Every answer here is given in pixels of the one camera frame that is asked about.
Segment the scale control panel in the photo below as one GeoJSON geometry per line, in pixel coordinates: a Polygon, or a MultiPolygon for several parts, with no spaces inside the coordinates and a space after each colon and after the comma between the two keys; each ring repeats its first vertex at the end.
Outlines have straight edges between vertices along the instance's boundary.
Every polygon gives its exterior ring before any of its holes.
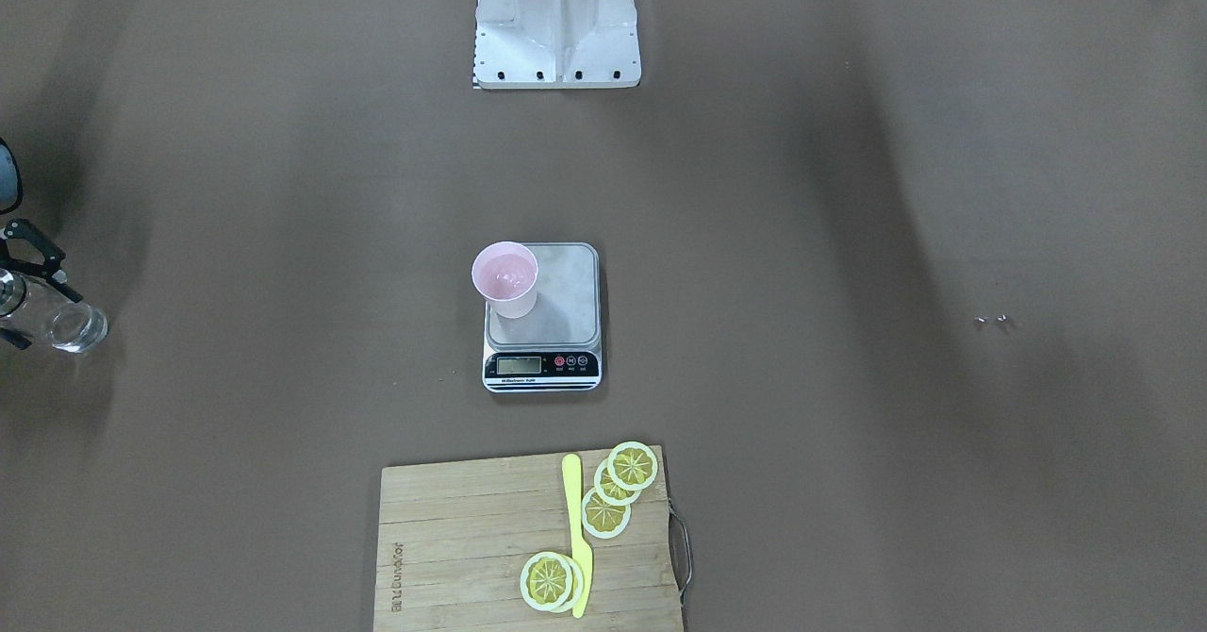
{"type": "Polygon", "coordinates": [[[491,392],[538,392],[595,387],[600,374],[591,352],[500,352],[486,358],[482,381],[491,392]]]}

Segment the cutting board handle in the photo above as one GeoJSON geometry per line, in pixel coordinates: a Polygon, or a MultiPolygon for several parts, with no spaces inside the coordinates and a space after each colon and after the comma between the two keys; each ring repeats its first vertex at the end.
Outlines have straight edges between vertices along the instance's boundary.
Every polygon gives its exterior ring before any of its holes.
{"type": "Polygon", "coordinates": [[[687,604],[687,587],[688,585],[692,584],[692,568],[693,568],[692,537],[687,532],[687,522],[683,521],[683,517],[680,516],[677,511],[675,511],[675,502],[670,499],[670,497],[666,498],[666,507],[670,508],[671,511],[670,515],[671,568],[675,572],[675,584],[678,585],[680,589],[680,603],[687,604]],[[681,560],[678,558],[680,555],[676,554],[675,550],[675,543],[676,543],[675,531],[674,531],[675,528],[678,528],[678,538],[680,538],[678,543],[683,552],[682,554],[683,568],[680,568],[681,567],[681,560]]]}

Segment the pink cup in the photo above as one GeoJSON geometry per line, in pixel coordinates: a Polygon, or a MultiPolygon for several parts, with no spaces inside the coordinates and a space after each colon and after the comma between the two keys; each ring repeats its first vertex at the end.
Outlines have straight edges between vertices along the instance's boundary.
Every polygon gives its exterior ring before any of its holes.
{"type": "Polygon", "coordinates": [[[473,259],[473,287],[505,318],[520,318],[536,304],[536,254],[509,240],[488,245],[473,259]]]}

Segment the wooden cutting board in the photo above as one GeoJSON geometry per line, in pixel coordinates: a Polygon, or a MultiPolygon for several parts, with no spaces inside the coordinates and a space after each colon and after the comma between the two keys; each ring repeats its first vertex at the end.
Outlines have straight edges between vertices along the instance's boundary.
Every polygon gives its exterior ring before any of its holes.
{"type": "MultiPolygon", "coordinates": [[[[610,540],[585,534],[595,575],[581,619],[531,610],[519,591],[531,555],[570,554],[565,452],[381,469],[374,631],[683,632],[663,451],[652,449],[658,478],[629,526],[610,540]]],[[[607,452],[578,452],[584,493],[607,452]]]]}

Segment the black-framed mirror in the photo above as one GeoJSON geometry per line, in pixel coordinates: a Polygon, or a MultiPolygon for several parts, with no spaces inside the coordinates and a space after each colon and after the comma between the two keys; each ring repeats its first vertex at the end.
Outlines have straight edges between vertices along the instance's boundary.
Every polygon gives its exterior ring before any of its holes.
{"type": "Polygon", "coordinates": [[[17,210],[21,204],[21,171],[17,158],[4,139],[0,139],[0,215],[17,210]]]}

